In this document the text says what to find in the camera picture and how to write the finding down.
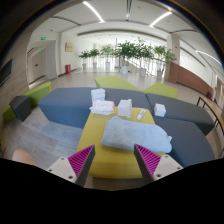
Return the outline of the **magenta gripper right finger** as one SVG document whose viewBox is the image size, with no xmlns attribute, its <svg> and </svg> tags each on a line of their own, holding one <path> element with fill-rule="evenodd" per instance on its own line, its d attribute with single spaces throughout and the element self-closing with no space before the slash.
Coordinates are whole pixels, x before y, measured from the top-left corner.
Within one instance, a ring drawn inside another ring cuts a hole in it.
<svg viewBox="0 0 224 224">
<path fill-rule="evenodd" d="M 154 182 L 182 169 L 171 156 L 159 155 L 138 144 L 134 145 L 134 155 L 143 178 L 148 182 Z"/>
</svg>

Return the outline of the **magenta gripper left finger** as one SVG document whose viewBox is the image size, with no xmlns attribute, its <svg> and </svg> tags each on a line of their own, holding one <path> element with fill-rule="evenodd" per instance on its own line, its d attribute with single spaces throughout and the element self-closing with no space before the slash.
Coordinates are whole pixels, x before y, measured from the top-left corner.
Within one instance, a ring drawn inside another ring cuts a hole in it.
<svg viewBox="0 0 224 224">
<path fill-rule="evenodd" d="M 83 187 L 94 157 L 95 146 L 91 145 L 73 154 L 69 158 L 60 157 L 47 168 L 47 171 Z"/>
</svg>

